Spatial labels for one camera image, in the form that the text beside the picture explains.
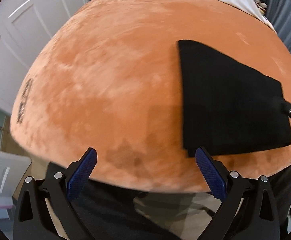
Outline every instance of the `blue gripper pad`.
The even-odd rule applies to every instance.
[[[67,182],[67,199],[72,201],[77,199],[89,179],[89,176],[97,163],[97,152],[89,148],[78,161],[78,167],[72,177]]]
[[[225,181],[202,148],[196,150],[195,160],[213,196],[223,202],[227,196]]]

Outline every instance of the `silver screw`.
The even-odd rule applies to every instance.
[[[30,181],[32,181],[32,177],[26,177],[25,183],[29,183]]]
[[[262,175],[262,176],[261,176],[261,180],[262,180],[263,182],[267,182],[267,181],[268,181],[268,178],[267,178],[267,176]]]
[[[236,171],[231,171],[231,172],[230,172],[230,176],[231,176],[232,178],[238,178],[238,177],[239,177],[239,173],[237,173]]]
[[[62,177],[62,172],[56,172],[55,174],[54,174],[54,177],[56,178],[56,179],[60,179],[61,177]]]

